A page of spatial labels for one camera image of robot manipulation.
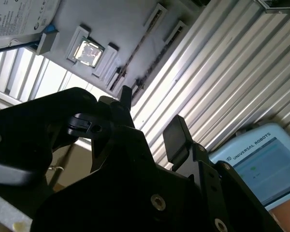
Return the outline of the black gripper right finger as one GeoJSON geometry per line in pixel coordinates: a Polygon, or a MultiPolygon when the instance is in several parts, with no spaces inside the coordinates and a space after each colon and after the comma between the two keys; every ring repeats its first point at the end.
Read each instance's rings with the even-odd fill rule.
{"type": "Polygon", "coordinates": [[[172,171],[189,181],[185,197],[188,221],[183,229],[197,232],[280,232],[235,169],[224,161],[212,163],[207,150],[193,141],[183,117],[176,115],[163,131],[172,171]]]}

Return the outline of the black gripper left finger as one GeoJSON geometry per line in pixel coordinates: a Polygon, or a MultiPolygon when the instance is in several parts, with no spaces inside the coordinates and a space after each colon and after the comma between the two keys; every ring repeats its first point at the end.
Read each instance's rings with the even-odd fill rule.
{"type": "Polygon", "coordinates": [[[0,184],[38,182],[53,153],[79,138],[91,140],[92,157],[101,161],[115,127],[133,126],[131,102],[128,86],[118,100],[73,87],[0,110],[0,184]]]}

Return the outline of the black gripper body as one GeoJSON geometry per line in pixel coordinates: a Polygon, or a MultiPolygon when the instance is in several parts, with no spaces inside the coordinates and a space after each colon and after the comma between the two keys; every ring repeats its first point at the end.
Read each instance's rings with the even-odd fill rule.
{"type": "Polygon", "coordinates": [[[88,177],[49,197],[33,232],[230,232],[219,176],[193,151],[193,174],[157,166],[139,130],[117,127],[108,157],[88,177]]]}

